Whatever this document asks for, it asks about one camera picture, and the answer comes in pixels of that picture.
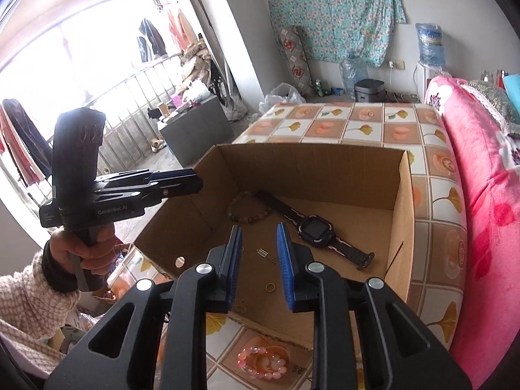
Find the black cuff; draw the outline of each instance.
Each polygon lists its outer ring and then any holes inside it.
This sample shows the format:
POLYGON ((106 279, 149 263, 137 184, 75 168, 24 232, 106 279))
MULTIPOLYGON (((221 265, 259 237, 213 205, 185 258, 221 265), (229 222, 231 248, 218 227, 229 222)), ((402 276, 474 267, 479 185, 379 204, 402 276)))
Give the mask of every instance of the black cuff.
POLYGON ((50 240, 43 249, 42 269, 45 279, 53 290, 60 293, 71 293, 77 290, 76 276, 66 272, 50 253, 50 240))

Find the hand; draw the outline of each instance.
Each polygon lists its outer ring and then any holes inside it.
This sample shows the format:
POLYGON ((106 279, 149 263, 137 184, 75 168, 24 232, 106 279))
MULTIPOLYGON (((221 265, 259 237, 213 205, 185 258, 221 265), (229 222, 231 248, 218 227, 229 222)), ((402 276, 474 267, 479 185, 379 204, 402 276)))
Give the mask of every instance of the hand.
POLYGON ((81 268, 92 274, 103 276, 118 257, 114 251, 116 243, 114 224, 103 226, 98 232, 97 243, 91 247, 85 245, 74 233, 56 230, 50 237, 50 254, 63 269, 74 274, 69 253, 83 258, 81 268))

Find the cardboard box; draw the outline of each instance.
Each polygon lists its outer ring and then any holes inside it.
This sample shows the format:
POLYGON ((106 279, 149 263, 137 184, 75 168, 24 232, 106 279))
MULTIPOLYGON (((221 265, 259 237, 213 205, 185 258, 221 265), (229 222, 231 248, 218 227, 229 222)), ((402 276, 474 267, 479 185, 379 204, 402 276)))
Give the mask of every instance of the cardboard box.
MULTIPOLYGON (((332 222, 338 236, 362 251, 375 252, 363 271, 330 250, 312 249, 316 260, 353 280, 383 278, 407 299, 414 212, 406 151, 311 143, 224 145, 210 149, 194 169, 204 181, 202 191, 168 200, 135 242, 174 277, 228 241, 233 223, 227 208, 240 191, 263 189, 305 215, 318 214, 332 222), (178 257, 185 259, 182 268, 175 266, 178 257)), ((258 201, 251 201, 251 213, 257 213, 258 201)), ((284 220, 273 212, 252 225, 240 225, 244 251, 236 300, 248 308, 230 316, 263 334, 311 349, 312 314, 288 310, 278 263, 257 254, 263 249, 269 258, 277 256, 276 226, 284 220), (267 283, 276 285, 273 293, 266 292, 267 283)), ((292 240, 303 243, 295 227, 289 224, 289 229, 292 240)))

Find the sweater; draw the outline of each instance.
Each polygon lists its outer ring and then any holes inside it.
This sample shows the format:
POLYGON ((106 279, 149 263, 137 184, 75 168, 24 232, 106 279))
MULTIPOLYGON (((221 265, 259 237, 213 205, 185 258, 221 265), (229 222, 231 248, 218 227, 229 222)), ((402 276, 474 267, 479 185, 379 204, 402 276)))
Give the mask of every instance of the sweater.
POLYGON ((79 295, 74 275, 52 258, 49 243, 23 272, 0 277, 0 337, 23 371, 46 379, 63 359, 41 340, 65 324, 79 295))

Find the black watch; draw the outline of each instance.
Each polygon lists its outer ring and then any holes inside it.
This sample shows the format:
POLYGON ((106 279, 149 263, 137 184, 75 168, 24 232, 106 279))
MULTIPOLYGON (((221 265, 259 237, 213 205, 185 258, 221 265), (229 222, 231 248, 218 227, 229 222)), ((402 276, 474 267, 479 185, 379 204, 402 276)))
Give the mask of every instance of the black watch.
POLYGON ((374 259, 373 252, 366 254, 336 236, 332 223, 320 216, 306 217, 265 191, 258 191, 256 197, 292 222, 298 230, 298 236, 309 245, 336 252, 355 264, 358 270, 368 267, 374 259))

